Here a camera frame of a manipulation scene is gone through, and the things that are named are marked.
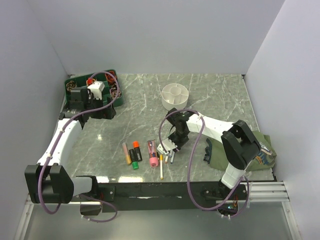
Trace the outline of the black orange highlighter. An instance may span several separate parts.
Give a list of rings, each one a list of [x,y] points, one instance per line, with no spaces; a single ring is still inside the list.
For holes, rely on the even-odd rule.
[[[136,155],[136,159],[138,162],[141,162],[143,160],[141,150],[140,150],[140,145],[138,141],[134,141],[133,143],[133,149]]]

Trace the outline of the white round divided container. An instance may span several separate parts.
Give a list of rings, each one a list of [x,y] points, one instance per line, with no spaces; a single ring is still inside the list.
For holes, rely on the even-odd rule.
[[[189,99],[188,89],[179,83],[170,83],[161,91],[162,105],[166,110],[175,108],[182,110],[186,107]]]

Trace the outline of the black green highlighter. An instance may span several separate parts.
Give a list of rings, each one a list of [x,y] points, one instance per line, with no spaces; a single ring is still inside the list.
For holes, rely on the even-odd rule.
[[[138,159],[134,149],[129,150],[129,155],[131,159],[131,165],[134,170],[139,169]]]

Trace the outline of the pink yellow highlighter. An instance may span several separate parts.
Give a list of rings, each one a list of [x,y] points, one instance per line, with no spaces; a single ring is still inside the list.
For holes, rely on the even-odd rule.
[[[125,142],[122,143],[122,149],[123,149],[123,152],[124,152],[124,155],[125,155],[126,164],[130,165],[132,163],[132,161],[131,161],[131,157],[130,157],[130,154],[129,154],[129,151],[128,151],[127,144]]]

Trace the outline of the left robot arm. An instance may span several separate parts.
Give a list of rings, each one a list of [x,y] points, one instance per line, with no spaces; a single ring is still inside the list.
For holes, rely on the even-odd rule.
[[[116,111],[112,99],[103,96],[104,84],[73,88],[70,99],[59,114],[52,140],[35,165],[28,165],[24,176],[34,204],[67,204],[73,197],[83,195],[88,201],[100,196],[97,178],[80,175],[71,178],[64,165],[88,119],[111,120]]]

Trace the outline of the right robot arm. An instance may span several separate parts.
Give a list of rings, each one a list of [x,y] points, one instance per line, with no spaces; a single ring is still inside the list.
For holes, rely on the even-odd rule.
[[[218,141],[222,145],[227,167],[221,177],[220,196],[231,199],[236,193],[236,185],[244,176],[249,163],[261,151],[261,145],[252,130],[243,120],[236,122],[221,121],[200,114],[195,110],[172,108],[166,120],[175,131],[160,141],[158,151],[178,152],[189,141],[189,133],[198,133]]]

